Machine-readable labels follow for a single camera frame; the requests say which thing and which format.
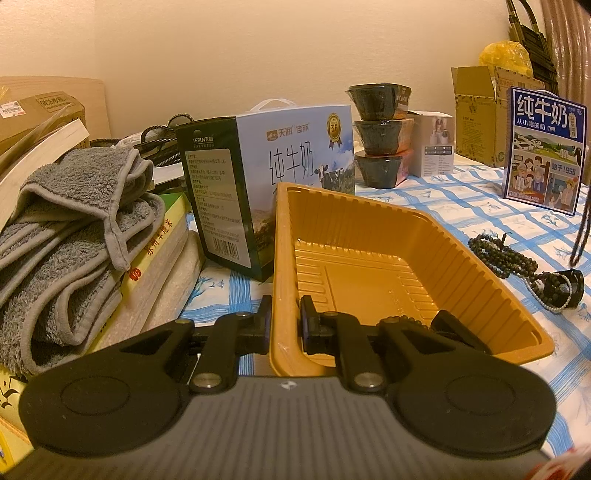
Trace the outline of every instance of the stack of books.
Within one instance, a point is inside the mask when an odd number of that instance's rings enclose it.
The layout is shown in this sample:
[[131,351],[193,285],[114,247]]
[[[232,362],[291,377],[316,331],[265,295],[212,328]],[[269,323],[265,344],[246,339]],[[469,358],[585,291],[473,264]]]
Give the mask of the stack of books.
[[[3,192],[0,229],[10,218],[20,186],[27,177],[42,165],[57,161],[88,136],[80,120],[50,133],[47,132],[48,129],[51,127],[46,126],[45,130],[35,129],[35,133],[31,132],[25,137],[25,143],[15,145],[16,148],[0,157],[0,160],[5,160],[5,165],[9,165],[4,171],[0,171],[0,188]],[[103,325],[89,352],[113,345],[142,330],[175,318],[192,291],[203,264],[203,254],[197,236],[193,234],[191,241],[187,242],[189,229],[186,213],[190,210],[190,205],[184,193],[165,194],[161,197],[166,205],[164,222],[131,262],[120,287],[122,300]],[[180,257],[183,265],[177,265]],[[187,269],[187,265],[193,265],[193,269]],[[170,278],[180,278],[180,275],[183,275],[184,284],[181,292],[176,285],[178,282]],[[169,291],[174,292],[174,298],[163,298],[165,283]],[[159,307],[151,314],[157,299]],[[163,310],[163,305],[169,307],[169,314]],[[18,402],[26,386],[26,378],[18,377],[0,365],[0,473],[22,459],[32,448],[18,415]]]

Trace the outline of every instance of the black bead necklace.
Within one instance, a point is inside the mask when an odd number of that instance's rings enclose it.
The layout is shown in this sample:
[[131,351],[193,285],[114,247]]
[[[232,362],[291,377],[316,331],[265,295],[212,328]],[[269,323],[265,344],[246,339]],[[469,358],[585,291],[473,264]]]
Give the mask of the black bead necklace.
[[[470,238],[468,246],[497,277],[509,278],[511,274],[521,277],[528,290],[546,310],[553,313],[562,312],[568,305],[571,295],[569,294],[569,298],[561,307],[553,306],[553,302],[558,300],[556,289],[561,287],[562,279],[566,281],[569,292],[572,292],[569,279],[560,273],[542,272],[536,274],[538,263],[506,246],[506,238],[506,233],[503,234],[502,238],[481,234],[477,235],[476,238]],[[548,282],[554,287],[554,293],[550,296],[544,293],[545,285]]]
[[503,238],[492,235],[478,235],[468,240],[468,246],[484,264],[499,278],[509,278],[512,273],[534,282],[538,264],[531,258],[516,252],[505,245],[507,234]]

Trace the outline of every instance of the stacked bowls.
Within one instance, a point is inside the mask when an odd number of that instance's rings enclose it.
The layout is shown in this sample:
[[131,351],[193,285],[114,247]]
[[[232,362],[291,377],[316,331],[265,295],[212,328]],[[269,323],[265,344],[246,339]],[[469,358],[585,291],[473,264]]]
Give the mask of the stacked bowls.
[[359,111],[354,122],[364,153],[355,161],[368,187],[393,188],[406,179],[414,120],[406,118],[411,89],[396,83],[353,85],[347,94]]

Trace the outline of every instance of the cartoon family illustration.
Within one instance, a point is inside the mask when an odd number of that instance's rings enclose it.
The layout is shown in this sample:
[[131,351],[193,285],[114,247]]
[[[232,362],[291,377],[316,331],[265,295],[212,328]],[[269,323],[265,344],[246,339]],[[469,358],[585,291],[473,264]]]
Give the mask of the cartoon family illustration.
[[577,177],[573,178],[573,180],[561,182],[564,185],[560,185],[555,181],[553,187],[558,188],[558,192],[554,189],[549,192],[550,200],[548,200],[547,205],[551,208],[570,212],[573,205],[574,187],[578,184],[578,181],[579,179]]
[[547,165],[542,165],[542,157],[526,159],[517,165],[513,188],[518,192],[537,192],[543,195],[546,188],[547,170]]

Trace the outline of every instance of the gold medal emblem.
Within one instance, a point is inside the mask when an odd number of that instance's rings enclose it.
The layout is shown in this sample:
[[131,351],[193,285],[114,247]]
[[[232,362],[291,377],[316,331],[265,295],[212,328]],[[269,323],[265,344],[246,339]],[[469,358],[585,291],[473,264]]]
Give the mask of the gold medal emblem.
[[341,146],[343,142],[340,140],[340,118],[336,113],[331,113],[329,119],[326,122],[326,130],[330,138],[329,147],[332,149],[334,144]]

